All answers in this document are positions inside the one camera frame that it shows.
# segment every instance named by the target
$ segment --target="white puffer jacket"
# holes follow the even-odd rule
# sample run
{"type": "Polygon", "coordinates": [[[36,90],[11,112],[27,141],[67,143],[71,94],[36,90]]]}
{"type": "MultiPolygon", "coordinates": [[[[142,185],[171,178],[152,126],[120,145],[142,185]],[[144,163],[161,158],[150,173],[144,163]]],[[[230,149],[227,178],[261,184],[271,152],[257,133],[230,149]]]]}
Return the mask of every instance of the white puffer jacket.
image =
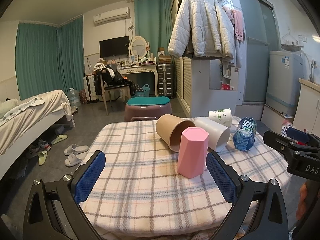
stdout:
{"type": "Polygon", "coordinates": [[[182,0],[168,48],[172,56],[182,57],[190,30],[196,57],[233,59],[233,25],[217,0],[182,0]]]}

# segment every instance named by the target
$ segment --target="pink hexagonal cup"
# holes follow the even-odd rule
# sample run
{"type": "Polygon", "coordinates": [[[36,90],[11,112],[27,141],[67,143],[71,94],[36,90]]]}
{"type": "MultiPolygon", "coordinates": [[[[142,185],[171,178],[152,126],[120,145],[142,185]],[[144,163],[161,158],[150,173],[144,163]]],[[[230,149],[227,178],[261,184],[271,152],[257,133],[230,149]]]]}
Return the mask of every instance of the pink hexagonal cup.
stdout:
{"type": "Polygon", "coordinates": [[[189,179],[204,172],[209,133],[200,127],[188,127],[182,132],[177,172],[189,179]]]}

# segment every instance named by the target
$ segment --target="jacket sleeve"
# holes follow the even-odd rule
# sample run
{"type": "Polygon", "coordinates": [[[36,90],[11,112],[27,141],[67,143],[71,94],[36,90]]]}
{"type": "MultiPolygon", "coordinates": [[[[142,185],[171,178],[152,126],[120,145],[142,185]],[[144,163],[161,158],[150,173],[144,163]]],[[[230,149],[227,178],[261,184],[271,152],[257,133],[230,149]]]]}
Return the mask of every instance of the jacket sleeve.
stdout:
{"type": "Polygon", "coordinates": [[[235,31],[233,29],[233,25],[217,0],[215,0],[215,8],[217,11],[218,22],[220,24],[222,54],[227,59],[233,59],[235,56],[235,31]]]}
{"type": "Polygon", "coordinates": [[[173,27],[168,52],[174,57],[182,57],[190,38],[189,0],[182,0],[173,27]]]}

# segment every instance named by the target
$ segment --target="metal screw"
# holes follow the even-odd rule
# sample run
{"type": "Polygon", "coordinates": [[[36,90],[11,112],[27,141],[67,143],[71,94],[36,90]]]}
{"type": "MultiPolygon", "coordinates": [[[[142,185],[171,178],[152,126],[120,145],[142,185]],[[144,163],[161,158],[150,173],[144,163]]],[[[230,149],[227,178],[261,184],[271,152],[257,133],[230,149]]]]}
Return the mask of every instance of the metal screw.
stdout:
{"type": "Polygon", "coordinates": [[[35,185],[38,185],[39,183],[40,183],[40,179],[35,179],[34,181],[33,181],[33,184],[35,184],[35,185]]]}
{"type": "Polygon", "coordinates": [[[250,178],[247,175],[242,175],[241,180],[248,181],[250,178]]]}
{"type": "Polygon", "coordinates": [[[277,181],[276,179],[272,179],[272,180],[271,180],[271,184],[272,184],[272,185],[278,185],[278,181],[277,181]]]}
{"type": "Polygon", "coordinates": [[[71,175],[64,175],[63,178],[62,178],[64,181],[69,181],[71,180],[71,175]]]}

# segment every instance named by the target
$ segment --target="air conditioner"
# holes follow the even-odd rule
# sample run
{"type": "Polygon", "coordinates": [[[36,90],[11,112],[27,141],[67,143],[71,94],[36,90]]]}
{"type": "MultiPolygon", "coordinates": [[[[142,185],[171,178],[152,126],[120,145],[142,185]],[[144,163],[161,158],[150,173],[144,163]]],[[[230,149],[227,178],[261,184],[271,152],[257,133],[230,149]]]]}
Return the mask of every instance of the air conditioner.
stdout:
{"type": "Polygon", "coordinates": [[[115,9],[112,11],[100,13],[93,17],[93,21],[96,25],[107,23],[111,21],[117,21],[122,19],[130,18],[130,9],[129,7],[115,9]]]}

